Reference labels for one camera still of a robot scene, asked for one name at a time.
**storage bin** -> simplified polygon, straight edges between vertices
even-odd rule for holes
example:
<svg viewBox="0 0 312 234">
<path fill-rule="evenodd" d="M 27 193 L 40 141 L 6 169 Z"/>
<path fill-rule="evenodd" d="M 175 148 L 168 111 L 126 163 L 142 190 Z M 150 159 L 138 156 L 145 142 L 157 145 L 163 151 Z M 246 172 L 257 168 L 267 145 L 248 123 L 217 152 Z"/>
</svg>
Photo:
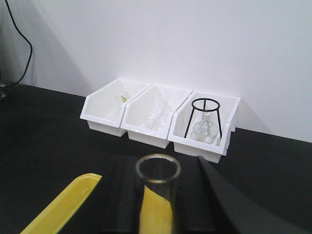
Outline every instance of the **storage bin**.
<svg viewBox="0 0 312 234">
<path fill-rule="evenodd" d="M 129 139 L 166 148 L 173 113 L 191 92 L 152 85 L 127 105 L 121 128 Z"/>
<path fill-rule="evenodd" d="M 192 113 L 192 101 L 197 98 L 211 98 L 220 103 L 220 120 L 222 139 L 220 133 L 213 143 L 203 143 L 194 140 L 193 125 L 202 119 L 203 112 L 195 110 L 187 133 L 186 128 Z M 231 132 L 235 131 L 235 114 L 240 102 L 239 97 L 228 97 L 193 91 L 184 104 L 174 113 L 168 140 L 174 143 L 176 152 L 191 155 L 203 156 L 206 160 L 218 163 L 221 156 L 225 156 L 230 144 Z"/>
<path fill-rule="evenodd" d="M 121 121 L 127 103 L 141 94 L 150 84 L 116 79 L 86 97 L 80 118 L 90 129 L 121 137 Z"/>
</svg>

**round-bottom flask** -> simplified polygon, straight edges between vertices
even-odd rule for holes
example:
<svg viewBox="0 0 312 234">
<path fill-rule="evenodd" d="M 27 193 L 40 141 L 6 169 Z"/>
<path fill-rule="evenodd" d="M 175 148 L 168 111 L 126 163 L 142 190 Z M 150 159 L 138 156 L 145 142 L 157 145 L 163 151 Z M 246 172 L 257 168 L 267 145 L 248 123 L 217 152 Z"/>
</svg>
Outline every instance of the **round-bottom flask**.
<svg viewBox="0 0 312 234">
<path fill-rule="evenodd" d="M 211 113 L 204 113 L 202 120 L 193 125 L 194 140 L 212 144 L 218 134 L 217 126 L 211 121 Z"/>
</svg>

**black cable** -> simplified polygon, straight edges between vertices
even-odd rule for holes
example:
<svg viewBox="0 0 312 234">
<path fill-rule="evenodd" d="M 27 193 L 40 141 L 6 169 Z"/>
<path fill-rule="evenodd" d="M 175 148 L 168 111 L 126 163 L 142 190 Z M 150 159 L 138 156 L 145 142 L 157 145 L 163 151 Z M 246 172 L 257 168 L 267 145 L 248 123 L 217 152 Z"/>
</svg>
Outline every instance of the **black cable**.
<svg viewBox="0 0 312 234">
<path fill-rule="evenodd" d="M 10 17 L 11 17 L 11 20 L 12 20 L 12 22 L 13 22 L 13 24 L 14 24 L 15 29 L 16 29 L 17 32 L 21 35 L 21 37 L 24 38 L 25 41 L 27 41 L 27 43 L 28 43 L 29 46 L 30 46 L 29 58 L 28 58 L 28 61 L 27 61 L 27 64 L 26 64 L 26 67 L 25 67 L 25 70 L 24 70 L 23 75 L 22 75 L 21 78 L 19 78 L 19 80 L 16 81 L 15 83 L 10 84 L 10 85 L 5 85 L 5 88 L 8 88 L 8 87 L 12 87 L 12 86 L 14 86 L 14 85 L 17 85 L 17 84 L 20 83 L 21 80 L 24 78 L 24 76 L 25 76 L 25 74 L 26 74 L 26 72 L 27 72 L 27 70 L 28 70 L 28 66 L 29 66 L 29 63 L 30 63 L 32 54 L 33 54 L 33 46 L 32 46 L 32 44 L 30 43 L 30 41 L 23 35 L 23 33 L 20 32 L 19 28 L 16 26 L 15 20 L 14 20 L 14 18 L 13 18 L 13 15 L 12 15 L 12 12 L 11 12 L 11 9 L 10 9 L 10 6 L 9 6 L 9 3 L 8 3 L 7 0 L 5 0 L 5 4 L 6 4 L 7 8 L 8 8 L 9 13 L 10 13 Z"/>
</svg>

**glass beaker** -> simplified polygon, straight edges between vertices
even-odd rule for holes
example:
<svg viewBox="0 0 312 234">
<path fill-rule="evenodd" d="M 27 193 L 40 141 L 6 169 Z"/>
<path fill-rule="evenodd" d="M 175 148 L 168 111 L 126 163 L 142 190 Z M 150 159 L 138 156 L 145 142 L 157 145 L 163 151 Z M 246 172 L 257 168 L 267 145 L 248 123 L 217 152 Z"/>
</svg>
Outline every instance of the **glass beaker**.
<svg viewBox="0 0 312 234">
<path fill-rule="evenodd" d="M 181 166 L 168 155 L 153 154 L 136 163 L 141 194 L 139 234 L 174 234 L 175 200 Z"/>
</svg>

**black plastic holder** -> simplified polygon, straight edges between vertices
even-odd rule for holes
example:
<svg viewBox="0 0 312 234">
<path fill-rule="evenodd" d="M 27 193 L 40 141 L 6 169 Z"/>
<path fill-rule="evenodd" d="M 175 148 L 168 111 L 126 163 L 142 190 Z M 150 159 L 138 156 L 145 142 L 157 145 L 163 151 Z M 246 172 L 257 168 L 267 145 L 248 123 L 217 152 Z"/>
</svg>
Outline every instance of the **black plastic holder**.
<svg viewBox="0 0 312 234">
<path fill-rule="evenodd" d="M 200 108 L 198 108 L 198 107 L 196 107 L 194 105 L 195 102 L 202 101 L 202 100 L 204 101 L 204 105 L 203 105 L 202 109 L 200 109 Z M 214 108 L 214 109 L 206 109 L 206 101 L 212 101 L 212 102 L 216 103 L 217 107 Z M 184 138 L 186 138 L 187 132 L 189 131 L 190 124 L 191 124 L 191 121 L 192 121 L 192 118 L 193 118 L 193 114 L 194 114 L 194 110 L 198 110 L 198 111 L 202 111 L 202 112 L 213 112 L 213 111 L 216 111 L 217 117 L 218 117 L 220 139 L 221 139 L 222 138 L 222 131 L 221 131 L 221 120 L 220 120 L 220 112 L 219 112 L 220 103 L 218 101 L 214 100 L 214 99 L 211 99 L 211 98 L 201 97 L 201 98 L 197 98 L 197 99 L 192 101 L 192 107 L 193 107 L 192 113 L 191 113 L 191 116 L 190 116 L 190 119 L 189 119 L 189 123 L 187 124 L 187 127 L 186 127 Z"/>
</svg>

